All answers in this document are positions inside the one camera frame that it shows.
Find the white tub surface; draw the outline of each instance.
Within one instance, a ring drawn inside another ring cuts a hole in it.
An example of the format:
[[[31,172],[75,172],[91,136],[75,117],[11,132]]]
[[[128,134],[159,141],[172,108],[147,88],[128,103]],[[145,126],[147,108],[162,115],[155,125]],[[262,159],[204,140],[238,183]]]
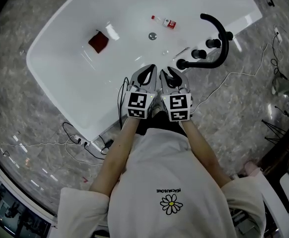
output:
[[[216,29],[200,19],[216,17],[233,34],[261,13],[253,0],[68,0],[48,21],[31,45],[27,65],[54,105],[88,140],[118,120],[117,95],[125,76],[144,65],[158,70],[187,60],[192,49],[205,47]],[[177,22],[165,28],[151,16]],[[88,44],[103,32],[108,46],[99,54]],[[148,38],[150,32],[157,39]]]

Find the plastic bottle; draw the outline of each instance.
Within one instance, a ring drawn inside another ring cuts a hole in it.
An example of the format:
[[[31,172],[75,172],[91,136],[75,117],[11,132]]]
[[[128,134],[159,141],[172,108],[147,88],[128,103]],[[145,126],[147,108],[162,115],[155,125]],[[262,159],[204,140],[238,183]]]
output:
[[[156,17],[152,15],[151,19],[153,19],[155,22],[157,22],[160,25],[163,25],[164,27],[174,29],[176,22],[167,18],[161,19],[159,17]]]

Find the black pants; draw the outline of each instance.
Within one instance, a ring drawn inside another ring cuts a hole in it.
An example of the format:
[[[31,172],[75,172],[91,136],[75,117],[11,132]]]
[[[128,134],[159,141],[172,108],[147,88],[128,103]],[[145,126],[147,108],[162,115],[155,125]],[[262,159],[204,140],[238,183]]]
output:
[[[136,134],[143,136],[149,128],[170,130],[186,136],[179,123],[170,121],[165,111],[160,111],[153,118],[141,119]]]

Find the curved black spout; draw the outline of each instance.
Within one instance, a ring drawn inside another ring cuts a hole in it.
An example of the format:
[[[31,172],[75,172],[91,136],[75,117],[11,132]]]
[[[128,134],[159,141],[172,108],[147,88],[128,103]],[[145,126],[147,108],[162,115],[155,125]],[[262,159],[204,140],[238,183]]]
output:
[[[220,52],[219,57],[212,62],[204,62],[204,61],[196,61],[196,62],[189,62],[185,61],[184,59],[180,59],[176,62],[176,66],[178,69],[183,70],[186,68],[216,68],[219,67],[225,60],[228,55],[228,49],[229,49],[229,44],[228,44],[228,38],[226,35],[226,30],[222,26],[222,24],[213,16],[207,15],[207,14],[201,14],[201,19],[207,20],[210,23],[212,23],[218,30],[220,38],[222,39],[222,49]]]

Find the white t-shirt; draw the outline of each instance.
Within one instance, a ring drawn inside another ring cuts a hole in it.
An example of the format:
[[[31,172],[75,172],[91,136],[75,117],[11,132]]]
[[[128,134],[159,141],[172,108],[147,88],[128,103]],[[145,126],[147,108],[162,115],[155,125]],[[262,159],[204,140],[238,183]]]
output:
[[[58,212],[62,237],[90,238],[108,215],[113,238],[234,238],[230,209],[249,214],[262,236],[265,209],[252,178],[221,189],[178,133],[150,128],[134,145],[111,197],[63,188]]]

